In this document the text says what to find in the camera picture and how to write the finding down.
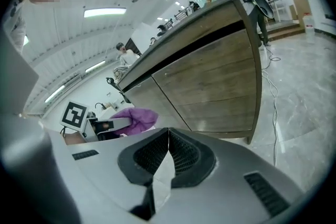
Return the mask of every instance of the wooden counter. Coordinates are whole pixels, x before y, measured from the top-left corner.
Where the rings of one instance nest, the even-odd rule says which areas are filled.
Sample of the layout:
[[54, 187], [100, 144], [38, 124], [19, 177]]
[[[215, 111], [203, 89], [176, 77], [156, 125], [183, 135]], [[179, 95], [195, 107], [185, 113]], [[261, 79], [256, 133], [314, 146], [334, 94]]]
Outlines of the wooden counter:
[[164, 34], [118, 85], [159, 114], [156, 127], [250, 143], [261, 100], [257, 44], [240, 0], [217, 0]]

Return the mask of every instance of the black slot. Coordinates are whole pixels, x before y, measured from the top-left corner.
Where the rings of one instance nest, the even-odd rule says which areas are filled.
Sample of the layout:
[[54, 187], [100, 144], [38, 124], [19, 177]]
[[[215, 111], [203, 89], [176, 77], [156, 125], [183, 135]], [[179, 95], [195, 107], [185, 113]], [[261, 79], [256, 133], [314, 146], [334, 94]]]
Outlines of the black slot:
[[79, 159], [88, 158], [88, 157], [91, 157], [91, 156], [95, 156], [97, 154], [99, 154], [97, 151], [91, 150], [91, 151], [84, 151], [84, 152], [80, 152], [80, 153], [75, 153], [72, 156], [77, 161]]
[[262, 177], [261, 174], [248, 174], [245, 175], [244, 178], [265, 206], [271, 217], [285, 211], [289, 207], [289, 204], [271, 186], [271, 184]]

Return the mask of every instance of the purple bag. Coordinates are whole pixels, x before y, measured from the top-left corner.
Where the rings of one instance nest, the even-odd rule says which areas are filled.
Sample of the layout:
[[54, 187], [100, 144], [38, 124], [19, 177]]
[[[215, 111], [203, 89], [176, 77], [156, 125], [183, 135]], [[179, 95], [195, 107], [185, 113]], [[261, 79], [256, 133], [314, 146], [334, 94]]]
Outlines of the purple bag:
[[154, 126], [158, 117], [159, 115], [150, 109], [126, 108], [113, 115], [110, 119], [131, 118], [132, 124], [130, 126], [113, 132], [117, 135], [135, 135], [147, 131]]

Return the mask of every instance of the ceiling light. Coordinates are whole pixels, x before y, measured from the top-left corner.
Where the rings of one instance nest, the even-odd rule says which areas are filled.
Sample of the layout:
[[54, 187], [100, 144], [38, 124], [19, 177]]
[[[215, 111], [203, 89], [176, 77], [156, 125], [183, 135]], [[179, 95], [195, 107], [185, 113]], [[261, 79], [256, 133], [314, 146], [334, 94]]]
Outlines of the ceiling light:
[[95, 69], [95, 68], [97, 68], [97, 67], [103, 65], [104, 63], [105, 63], [105, 61], [100, 62], [100, 63], [94, 65], [93, 67], [88, 68], [87, 70], [85, 70], [85, 73], [90, 72], [91, 70], [93, 70], [93, 69]]
[[113, 15], [113, 14], [125, 14], [125, 8], [97, 8], [84, 11], [84, 18], [99, 16], [99, 15]]
[[25, 39], [23, 40], [23, 46], [26, 45], [29, 42], [27, 36], [25, 36]]
[[59, 93], [63, 89], [64, 89], [64, 85], [62, 85], [61, 87], [59, 87], [51, 96], [49, 96], [47, 98], [47, 100], [45, 101], [45, 103], [48, 103], [57, 93]]

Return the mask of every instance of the counter top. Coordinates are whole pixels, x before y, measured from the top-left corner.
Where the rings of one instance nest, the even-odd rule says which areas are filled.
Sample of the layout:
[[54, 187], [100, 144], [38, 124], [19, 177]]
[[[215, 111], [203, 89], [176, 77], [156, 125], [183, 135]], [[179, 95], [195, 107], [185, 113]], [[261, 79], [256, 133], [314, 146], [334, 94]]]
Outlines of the counter top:
[[141, 75], [144, 75], [149, 69], [153, 68], [155, 65], [159, 64], [164, 58], [172, 55], [178, 50], [168, 49], [165, 52], [164, 57], [160, 58], [151, 58], [149, 63], [149, 57], [151, 57], [154, 53], [155, 55], [158, 53], [158, 49], [162, 46], [166, 45], [173, 37], [178, 35], [181, 31], [183, 31], [189, 25], [195, 23], [201, 17], [206, 16], [207, 14], [215, 11], [218, 8], [221, 8], [223, 5], [232, 2], [234, 0], [217, 0], [215, 2], [209, 3], [206, 7], [197, 10], [195, 13], [189, 15], [187, 18], [183, 19], [179, 24], [169, 29], [158, 41], [156, 41], [152, 46], [150, 46], [145, 53], [130, 67], [130, 69], [123, 75], [122, 79], [119, 81], [118, 85], [123, 90], [125, 89], [132, 81], [139, 78]]

